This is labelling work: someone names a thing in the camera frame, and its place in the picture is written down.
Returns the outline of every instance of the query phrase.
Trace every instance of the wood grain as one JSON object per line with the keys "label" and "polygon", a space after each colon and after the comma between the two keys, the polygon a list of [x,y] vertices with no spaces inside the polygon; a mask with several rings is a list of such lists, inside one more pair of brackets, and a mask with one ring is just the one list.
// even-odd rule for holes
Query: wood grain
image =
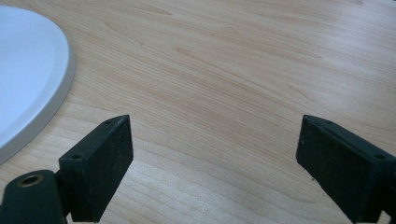
{"label": "wood grain", "polygon": [[0,2],[55,21],[77,58],[0,196],[121,114],[135,159],[101,223],[349,223],[295,160],[303,114],[396,155],[394,1]]}

